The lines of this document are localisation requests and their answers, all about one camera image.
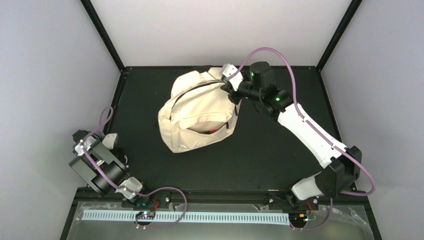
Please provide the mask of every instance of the white wall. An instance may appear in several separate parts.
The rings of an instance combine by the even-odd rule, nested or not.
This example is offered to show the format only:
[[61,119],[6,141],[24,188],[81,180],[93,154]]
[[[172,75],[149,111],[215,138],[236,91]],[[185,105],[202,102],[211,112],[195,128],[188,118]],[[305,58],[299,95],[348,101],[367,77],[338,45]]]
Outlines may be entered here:
[[0,239],[59,239],[77,187],[78,128],[94,128],[119,72],[80,1],[2,1]]
[[[315,66],[350,0],[93,0],[126,66],[241,64],[256,48]],[[272,53],[258,53],[284,63]]]
[[[377,190],[383,239],[423,239],[424,3],[363,1],[323,70],[343,140]],[[359,181],[368,190],[363,174]]]

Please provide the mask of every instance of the wire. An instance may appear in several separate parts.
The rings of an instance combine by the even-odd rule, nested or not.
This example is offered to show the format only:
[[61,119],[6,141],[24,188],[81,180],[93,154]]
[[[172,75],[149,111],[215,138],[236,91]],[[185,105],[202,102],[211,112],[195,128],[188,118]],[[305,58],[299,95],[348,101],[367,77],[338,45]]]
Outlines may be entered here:
[[[294,108],[296,109],[297,114],[299,114],[299,116],[304,119],[305,116],[303,115],[303,113],[301,113],[299,107],[298,107],[298,98],[297,98],[297,93],[296,93],[296,81],[295,81],[295,75],[293,73],[292,67],[290,66],[289,62],[287,61],[287,59],[277,50],[270,48],[270,47],[260,47],[254,51],[252,51],[247,57],[246,59],[243,61],[243,63],[240,65],[240,67],[237,69],[237,71],[229,76],[227,78],[227,80],[232,79],[235,75],[237,75],[245,66],[245,64],[248,62],[248,60],[257,52],[260,51],[270,51],[275,53],[276,55],[278,55],[285,63],[285,65],[287,66],[288,69],[288,73],[290,74],[290,78],[291,78],[291,86],[292,86],[292,91],[293,91],[293,103],[294,103]],[[326,141],[333,149],[339,151],[343,156],[345,156],[346,158],[348,158],[350,161],[352,161],[356,166],[358,166],[364,173],[365,175],[369,178],[369,181],[371,182],[371,190],[369,192],[351,192],[351,191],[342,191],[341,193],[346,194],[346,195],[353,195],[353,196],[368,196],[373,194],[376,191],[376,182],[374,181],[373,176],[371,175],[371,173],[369,173],[367,171],[367,169],[361,164],[359,163],[355,158],[353,158],[352,156],[350,156],[347,152],[343,151],[342,149],[340,149],[339,147],[335,146],[335,144],[333,142],[331,142],[331,140],[329,140],[322,132],[320,132],[320,130],[318,130],[309,120],[305,120],[305,122],[322,138],[324,139],[324,141]]]
[[153,212],[156,212],[158,210],[159,207],[159,199],[158,198],[153,198],[154,201],[154,210]]
[[[98,126],[98,128],[96,128],[94,131],[90,132],[89,134],[87,134],[87,136],[84,137],[83,141],[85,141],[88,137],[92,136],[94,134],[94,132],[99,131],[101,128],[103,128],[106,123],[112,118],[112,115],[114,113],[114,109],[111,106],[106,107],[105,109],[103,109],[103,111],[101,112],[101,116],[100,119],[103,117],[103,114],[105,113],[106,110],[110,110],[110,115],[107,117],[106,121],[103,123],[100,123],[100,125]],[[174,222],[168,224],[168,225],[163,225],[163,226],[144,226],[144,228],[149,228],[149,229],[160,229],[160,228],[166,228],[166,227],[171,227],[175,224],[177,224],[179,221],[181,221],[181,219],[184,218],[184,216],[186,215],[187,212],[187,198],[186,195],[183,193],[183,191],[181,191],[180,189],[173,187],[173,186],[164,186],[164,187],[160,187],[156,190],[151,191],[148,194],[142,194],[140,192],[135,192],[134,190],[130,190],[124,186],[118,186],[116,185],[106,174],[105,172],[103,172],[103,170],[96,164],[96,161],[94,161],[94,159],[90,156],[90,154],[87,152],[87,150],[84,147],[84,144],[81,145],[82,146],[82,151],[84,152],[85,157],[87,157],[88,161],[93,165],[93,167],[97,170],[97,172],[106,180],[106,182],[111,185],[114,189],[116,190],[120,190],[123,189],[124,191],[127,191],[129,193],[132,193],[133,195],[138,195],[140,197],[143,198],[147,198],[159,191],[162,190],[175,190],[177,192],[179,192],[182,195],[182,198],[184,199],[184,211],[182,212],[181,216]]]
[[108,106],[108,107],[105,107],[104,109],[103,109],[103,111],[101,111],[101,115],[100,115],[100,119],[102,119],[103,118],[103,114],[105,113],[105,111],[106,110],[109,110],[110,111],[110,114],[109,114],[109,116],[106,118],[106,120],[103,122],[103,123],[99,123],[99,125],[98,125],[98,127],[94,130],[94,131],[92,131],[92,132],[90,132],[89,134],[87,134],[85,137],[84,137],[84,139],[82,139],[84,142],[87,140],[87,138],[89,138],[90,136],[92,136],[95,132],[98,132],[98,131],[100,131],[101,133],[100,134],[103,134],[103,135],[105,135],[104,133],[103,133],[103,131],[102,131],[102,128],[111,120],[111,118],[112,118],[112,115],[114,114],[114,109],[111,107],[111,106]]
[[330,198],[330,211],[329,211],[329,213],[328,213],[327,219],[326,219],[323,223],[321,223],[320,225],[315,226],[315,227],[311,227],[311,228],[303,228],[303,227],[295,227],[295,226],[293,226],[293,224],[290,222],[290,227],[291,227],[293,230],[300,230],[300,231],[312,231],[312,230],[317,230],[317,229],[319,229],[319,228],[321,228],[321,227],[325,226],[325,225],[326,225],[326,224],[330,221],[332,214],[333,214],[333,199],[332,199],[332,198]]
[[305,203],[314,214],[317,214],[317,212],[315,212],[315,210],[312,208],[311,204],[308,201],[306,201]]

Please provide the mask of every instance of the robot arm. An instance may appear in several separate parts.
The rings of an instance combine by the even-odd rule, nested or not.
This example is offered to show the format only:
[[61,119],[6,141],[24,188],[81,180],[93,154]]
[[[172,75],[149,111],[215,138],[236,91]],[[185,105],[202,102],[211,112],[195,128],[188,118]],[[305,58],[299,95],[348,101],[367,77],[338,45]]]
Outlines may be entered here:
[[[269,115],[290,130],[312,152],[323,168],[321,172],[295,183],[290,189],[289,198],[296,197],[300,201],[321,195],[333,198],[358,179],[360,169],[334,147],[344,150],[358,162],[361,162],[361,151],[355,146],[347,148],[334,139],[297,104],[304,116],[302,118],[289,93],[277,88],[274,72],[267,62],[256,62],[250,66],[251,81],[241,72],[229,78],[236,71],[236,67],[226,64],[220,72],[226,82],[222,89],[229,93],[230,101],[238,104],[242,98],[246,98],[259,104],[258,112]],[[311,125],[330,140],[333,146],[329,146]]]

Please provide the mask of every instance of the black table surface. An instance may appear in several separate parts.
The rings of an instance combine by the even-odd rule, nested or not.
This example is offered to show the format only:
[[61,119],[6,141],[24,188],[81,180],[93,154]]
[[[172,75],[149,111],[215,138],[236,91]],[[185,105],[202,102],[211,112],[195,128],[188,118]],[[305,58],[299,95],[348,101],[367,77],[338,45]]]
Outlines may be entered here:
[[[273,67],[280,89],[292,92],[289,72]],[[158,112],[170,98],[177,77],[191,66],[127,67],[110,133],[128,157],[130,175],[150,188],[173,186],[198,191],[287,190],[322,170],[313,154],[290,131],[258,114],[243,100],[230,137],[183,153],[163,143]],[[319,74],[314,67],[294,67],[297,99],[305,111],[336,137],[337,130]]]

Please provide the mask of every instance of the backpack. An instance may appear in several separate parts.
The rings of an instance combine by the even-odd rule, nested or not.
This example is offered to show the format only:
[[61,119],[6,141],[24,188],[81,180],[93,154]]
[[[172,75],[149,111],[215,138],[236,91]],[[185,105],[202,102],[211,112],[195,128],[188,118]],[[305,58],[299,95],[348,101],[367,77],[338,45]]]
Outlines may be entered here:
[[160,135],[172,152],[201,148],[233,134],[240,104],[220,89],[220,70],[191,71],[175,80],[171,98],[158,114]]

